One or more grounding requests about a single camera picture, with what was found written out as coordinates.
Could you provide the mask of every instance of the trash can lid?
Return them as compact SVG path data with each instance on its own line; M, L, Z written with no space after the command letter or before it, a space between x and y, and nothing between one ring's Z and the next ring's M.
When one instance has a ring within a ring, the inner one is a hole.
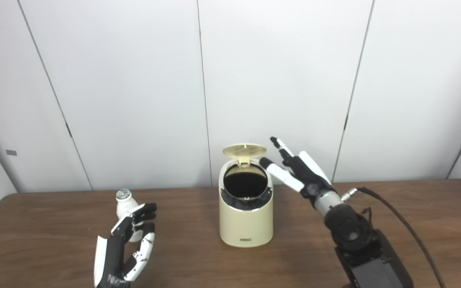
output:
M250 158L266 153L266 148L258 144L241 143L223 149L223 153L228 157L238 158L239 166L250 166Z

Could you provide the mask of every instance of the silver cap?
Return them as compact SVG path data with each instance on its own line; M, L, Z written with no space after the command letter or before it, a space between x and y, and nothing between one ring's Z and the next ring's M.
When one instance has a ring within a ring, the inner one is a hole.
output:
M123 200L129 197L131 197L131 191L129 191L129 189L120 189L119 191L117 191L116 198L118 200Z

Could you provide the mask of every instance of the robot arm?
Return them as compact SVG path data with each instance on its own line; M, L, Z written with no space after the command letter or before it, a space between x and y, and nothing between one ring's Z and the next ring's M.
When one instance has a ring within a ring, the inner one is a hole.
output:
M345 203L357 189L339 197L328 177L305 151L295 156L280 139L271 137L271 141L279 149L284 166L293 172L267 158L259 163L308 199L324 217L325 226L336 244L335 253L351 285L355 288L413 288L412 279L383 233Z
M95 288L129 288L146 266L154 245L155 227L144 220L156 218L156 204L142 204L130 210L112 228L109 239L97 238L94 263ZM123 262L124 246L134 232L143 230L136 251Z

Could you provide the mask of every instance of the cream trash can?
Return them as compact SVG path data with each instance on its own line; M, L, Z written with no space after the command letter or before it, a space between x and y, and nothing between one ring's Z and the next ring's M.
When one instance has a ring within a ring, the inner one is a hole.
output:
M258 157L266 148L236 144L223 150L233 160L220 170L220 237L236 247L255 247L273 237L273 185Z

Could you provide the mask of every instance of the small bottle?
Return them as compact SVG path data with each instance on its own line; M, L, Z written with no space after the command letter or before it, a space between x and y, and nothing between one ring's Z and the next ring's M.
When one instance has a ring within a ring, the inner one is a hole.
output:
M119 220L124 217L128 213L129 210L132 208L136 208L138 203L133 196L131 195L131 191L129 189L121 189L117 191L117 195L115 197L117 199L117 216ZM130 242L138 242L142 239L143 231L136 231L133 233L133 236L129 239Z

